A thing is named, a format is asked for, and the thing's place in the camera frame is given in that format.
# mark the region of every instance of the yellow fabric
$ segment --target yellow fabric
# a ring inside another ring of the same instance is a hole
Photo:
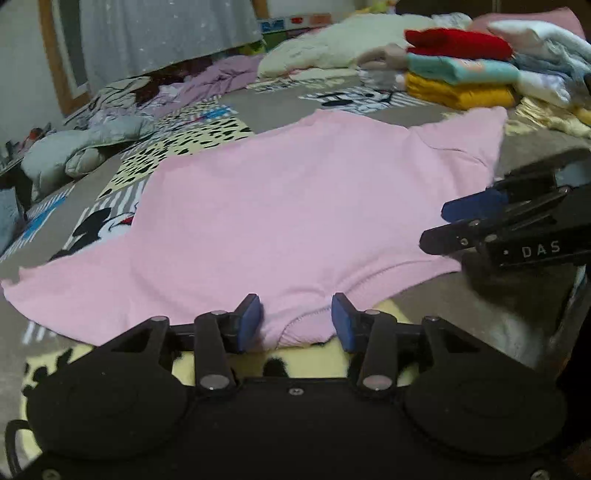
[[[524,97],[515,112],[541,127],[560,130],[574,137],[591,138],[591,127],[579,119],[589,120],[589,112],[585,109],[575,110],[577,113],[575,115],[575,113],[543,100]]]
[[[396,304],[388,299],[374,307],[382,312],[394,315],[398,323],[411,323]],[[79,343],[72,348],[70,361],[79,359],[92,350],[92,347]],[[48,374],[55,373],[57,358],[65,350],[59,350],[45,355],[27,358],[29,369],[25,375],[22,386],[35,387],[37,382],[33,380],[38,368],[47,368]],[[261,377],[263,367],[270,358],[278,358],[283,361],[285,371],[291,378],[342,378],[347,376],[351,355],[343,351],[338,338],[333,338],[324,345],[310,345],[305,348],[280,348],[265,352],[244,353],[242,355],[229,355],[228,360],[238,378]],[[181,357],[174,361],[173,375],[184,385],[195,384],[195,369],[192,352],[183,352]],[[408,385],[419,375],[418,365],[411,364],[405,368],[397,380],[397,385]],[[27,398],[21,395],[20,415],[27,418]],[[29,430],[21,433],[21,443],[28,459],[37,457],[41,450],[37,446],[35,437]]]
[[[390,7],[396,6],[398,0],[390,0],[386,2],[374,2],[373,5],[369,7],[362,8],[360,10],[356,10],[352,15],[361,15],[361,14],[386,14]]]
[[[450,85],[440,80],[423,78],[415,73],[407,73],[408,94],[440,103],[457,110],[468,110],[474,107],[515,106],[515,98],[507,85],[466,84]]]
[[[513,137],[514,135],[527,135],[537,130],[538,127],[525,124],[519,120],[509,119],[505,122],[505,135]]]
[[[242,47],[238,48],[238,53],[240,55],[258,55],[261,53],[266,53],[267,49],[265,48],[265,43],[261,40],[253,42],[253,43],[247,43],[246,45],[243,45]]]
[[[591,110],[587,110],[586,108],[581,107],[575,107],[573,113],[585,125],[589,125],[591,127]]]

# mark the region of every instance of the wooden door frame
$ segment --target wooden door frame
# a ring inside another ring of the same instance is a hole
[[[257,18],[269,18],[267,0],[251,0]]]
[[[52,0],[38,0],[39,22],[41,35],[45,46],[45,55],[51,71],[53,88],[56,91],[57,103],[64,116],[76,112],[79,108],[90,102],[90,95],[84,92],[77,97],[72,96],[68,77],[64,69],[60,47],[57,42],[56,24],[53,18]]]

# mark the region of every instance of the folded red clothing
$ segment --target folded red clothing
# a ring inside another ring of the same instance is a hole
[[[501,37],[480,32],[467,32],[455,28],[431,28],[404,32],[412,47],[409,53],[441,55],[457,59],[508,60],[513,51]]]

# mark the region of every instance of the pink t-shirt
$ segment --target pink t-shirt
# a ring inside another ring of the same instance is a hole
[[[404,128],[339,111],[196,155],[150,178],[129,232],[4,281],[25,316],[101,344],[154,315],[191,323],[260,296],[265,348],[328,340],[330,301],[367,309],[457,271],[423,253],[444,202],[484,189],[503,108]]]

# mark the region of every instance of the pink pillow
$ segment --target pink pillow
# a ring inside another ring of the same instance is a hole
[[[476,32],[490,33],[487,26],[491,22],[498,20],[539,20],[542,22],[553,23],[566,30],[571,31],[582,39],[585,38],[585,32],[581,22],[573,11],[568,7],[557,8],[551,12],[541,12],[539,14],[486,14],[476,17],[468,27],[468,30]]]

